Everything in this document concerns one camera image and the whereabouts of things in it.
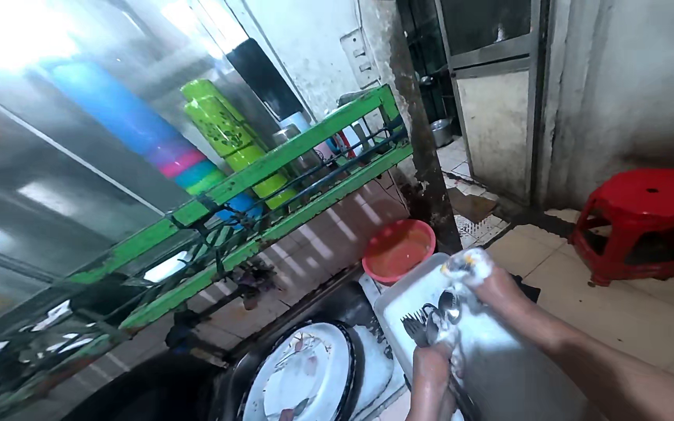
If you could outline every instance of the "metal door frame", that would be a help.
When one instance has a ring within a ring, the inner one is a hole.
[[[470,77],[492,76],[513,71],[529,71],[529,87],[527,94],[527,156],[524,163],[524,191],[523,196],[517,192],[508,193],[521,205],[529,205],[536,189],[537,151],[536,142],[542,139],[542,98],[545,85],[545,57],[546,41],[548,38],[548,15],[550,13],[550,0],[530,0],[530,23],[531,30],[528,34],[516,38],[483,46],[467,53],[449,54],[449,40],[446,35],[446,27],[443,18],[443,5],[441,0],[435,0],[436,14],[441,28],[443,48],[446,53],[446,61],[449,63],[449,71],[452,76],[454,101],[457,104],[459,124],[465,144],[467,165],[470,168],[470,176],[474,177],[470,146],[467,142],[467,131],[464,124],[464,114],[461,99],[457,89],[457,80]]]

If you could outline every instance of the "stacked plates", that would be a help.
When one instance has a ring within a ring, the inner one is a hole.
[[[259,368],[243,421],[332,421],[352,412],[357,395],[353,342],[330,323],[295,330]]]

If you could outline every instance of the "stacked plastic cups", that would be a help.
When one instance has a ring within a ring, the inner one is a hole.
[[[181,92],[189,101],[184,110],[233,171],[238,172],[265,155],[257,145],[254,130],[211,81],[191,81]],[[296,195],[291,188],[283,189],[286,184],[287,178],[275,173],[252,189],[257,196],[267,199],[265,202],[270,209],[275,209]]]
[[[225,179],[225,173],[168,121],[98,65],[66,62],[51,67],[50,75],[64,95],[190,195],[198,195]],[[252,218],[262,214],[261,206],[245,193],[227,205]],[[228,223],[235,221],[229,210],[220,210],[216,216]]]

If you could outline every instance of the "white plastic tray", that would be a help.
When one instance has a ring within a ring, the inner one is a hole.
[[[415,342],[401,317],[438,303],[449,284],[439,272],[449,256],[432,255],[376,300],[374,310],[395,357],[412,381]],[[459,323],[466,358],[464,387],[485,421],[577,421],[588,402],[548,357],[504,327],[487,307],[478,314],[464,304]]]

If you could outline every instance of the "green rack frame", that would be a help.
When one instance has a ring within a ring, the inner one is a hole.
[[[271,150],[248,168],[227,177],[216,187],[170,212],[159,222],[112,247],[95,262],[81,268],[61,283],[89,285],[102,280],[105,276],[131,263],[179,231],[189,228],[192,224],[209,216],[211,213],[210,203],[213,202],[215,205],[226,203],[234,196],[278,171],[291,160],[322,143],[324,139],[349,127],[354,121],[360,120],[373,110],[380,111],[387,126],[399,117],[397,105],[388,85],[367,91],[357,99],[340,107],[319,124]],[[221,262],[208,264],[202,271],[185,279],[173,289],[138,306],[117,330],[115,328],[113,331],[108,329],[107,333],[80,348],[78,352],[56,368],[39,372],[13,393],[0,396],[0,416],[10,413],[13,409],[21,407],[34,398],[41,397],[42,392],[89,365],[120,341],[126,340],[130,335],[138,332],[165,313],[172,311],[184,301],[219,280],[218,270],[220,267],[224,271],[232,270],[387,169],[409,157],[412,153],[413,148],[405,137],[393,143],[388,150],[372,156],[368,162],[364,163],[365,165],[349,171],[347,177],[325,193],[312,198],[308,203],[282,217],[263,232],[245,238],[242,244],[222,257],[222,265],[220,265]]]

